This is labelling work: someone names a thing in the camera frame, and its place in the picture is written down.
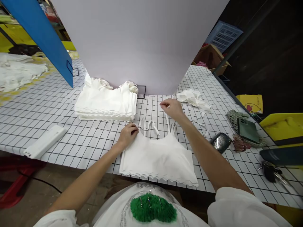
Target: white backdrop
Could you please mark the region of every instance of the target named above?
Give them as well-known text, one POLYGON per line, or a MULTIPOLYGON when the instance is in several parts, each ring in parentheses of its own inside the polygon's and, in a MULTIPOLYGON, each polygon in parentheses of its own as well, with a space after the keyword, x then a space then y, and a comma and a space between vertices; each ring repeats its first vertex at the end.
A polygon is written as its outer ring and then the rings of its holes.
POLYGON ((229 0, 52 0, 91 77, 171 95, 229 0))

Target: black cable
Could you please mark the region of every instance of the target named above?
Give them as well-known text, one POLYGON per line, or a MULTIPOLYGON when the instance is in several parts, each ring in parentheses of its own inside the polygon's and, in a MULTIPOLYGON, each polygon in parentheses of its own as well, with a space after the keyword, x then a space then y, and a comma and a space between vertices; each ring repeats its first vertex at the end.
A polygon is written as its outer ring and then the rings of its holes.
POLYGON ((20 175, 25 176, 25 177, 27 177, 27 178, 34 179, 34 180, 37 180, 37 181, 41 181, 41 182, 43 182, 43 183, 45 183, 45 184, 47 184, 47 185, 53 187, 53 188, 54 188, 55 190, 57 190, 60 194, 62 193, 62 192, 61 192, 58 188, 56 188, 54 185, 52 185, 52 184, 50 184, 50 183, 48 183, 48 182, 46 182, 46 181, 44 181, 44 180, 41 180, 41 179, 38 179, 38 178, 35 178, 35 177, 32 177, 32 176, 26 175, 26 174, 22 173, 19 169, 17 169, 17 172, 18 172, 20 175))
MULTIPOLYGON (((21 162, 22 160, 25 160, 25 159, 28 159, 28 158, 27 158, 26 156, 22 156, 22 157, 20 158, 20 162, 21 162)), ((53 187, 56 191, 58 191, 60 194, 62 194, 62 192, 61 192, 58 188, 56 188, 54 185, 52 185, 51 183, 48 183, 48 182, 46 182, 46 181, 44 181, 44 180, 41 180, 41 179, 38 179, 38 178, 35 178, 35 177, 32 177, 32 176, 26 175, 26 174, 22 173, 22 172, 19 170, 18 167, 17 167, 17 172, 18 172, 20 175, 25 176, 25 177, 27 177, 27 178, 29 178, 29 179, 34 179, 34 180, 43 182, 43 183, 45 183, 45 184, 47 184, 47 185, 53 187)))

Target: green phone case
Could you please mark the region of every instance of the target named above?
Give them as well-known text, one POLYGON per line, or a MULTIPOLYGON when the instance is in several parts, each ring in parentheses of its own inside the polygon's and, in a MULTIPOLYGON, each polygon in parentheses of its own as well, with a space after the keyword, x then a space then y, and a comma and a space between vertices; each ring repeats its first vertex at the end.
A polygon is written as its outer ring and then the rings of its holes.
POLYGON ((255 143, 260 143, 255 123, 238 118, 238 134, 255 143))

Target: white grid surface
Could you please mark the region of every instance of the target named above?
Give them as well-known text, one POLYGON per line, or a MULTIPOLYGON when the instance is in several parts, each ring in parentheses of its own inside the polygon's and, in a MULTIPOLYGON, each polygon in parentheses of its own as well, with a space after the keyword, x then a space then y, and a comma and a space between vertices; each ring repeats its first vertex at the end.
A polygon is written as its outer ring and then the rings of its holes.
MULTIPOLYGON (((73 60, 73 67, 79 68, 80 75, 74 77, 74 88, 71 88, 59 72, 54 72, 35 85, 15 96, 11 101, 4 102, 0 107, 0 149, 14 154, 23 155, 23 151, 33 144, 46 130, 58 124, 68 132, 42 157, 42 161, 74 168, 87 169, 104 155, 119 138, 121 129, 126 124, 119 121, 80 121, 74 114, 74 104, 84 85, 85 68, 80 59, 73 60)), ((232 138, 234 130, 225 116, 227 111, 234 109, 245 111, 235 103, 232 97, 204 67, 190 66, 187 75, 178 86, 177 92, 186 89, 198 90, 202 99, 212 104, 212 113, 204 116, 204 122, 210 129, 206 139, 209 141, 219 132, 232 138)), ((168 130, 165 115, 159 103, 166 98, 175 96, 146 95, 138 99, 134 123, 138 124, 141 117, 147 121, 154 120, 160 135, 155 130, 146 134, 151 139, 163 138, 168 130)), ((193 122, 201 114, 196 107, 182 103, 184 113, 193 122)), ((200 133, 206 131, 194 123, 200 133)), ((256 123, 258 132, 264 136, 268 146, 275 148, 272 140, 256 123)), ((175 133, 178 141, 188 150, 192 150, 182 128, 177 126, 175 133)), ((251 148, 237 153, 231 144, 223 153, 224 158, 241 176, 254 194, 263 202, 303 208, 303 172, 300 169, 282 166, 285 177, 296 190, 287 192, 278 183, 270 183, 262 171, 257 171, 262 158, 260 149, 251 148)), ((205 172, 193 154, 193 163, 199 187, 141 177, 142 180, 164 183, 178 187, 187 187, 207 192, 215 192, 205 172)), ((120 156, 107 172, 119 174, 120 156)))

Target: blue board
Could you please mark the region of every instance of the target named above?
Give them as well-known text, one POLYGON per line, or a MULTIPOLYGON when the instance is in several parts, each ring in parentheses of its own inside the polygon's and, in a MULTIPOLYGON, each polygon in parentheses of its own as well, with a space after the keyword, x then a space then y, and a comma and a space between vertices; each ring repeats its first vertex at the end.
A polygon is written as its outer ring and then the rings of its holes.
POLYGON ((1 0, 71 87, 72 59, 37 0, 1 0))

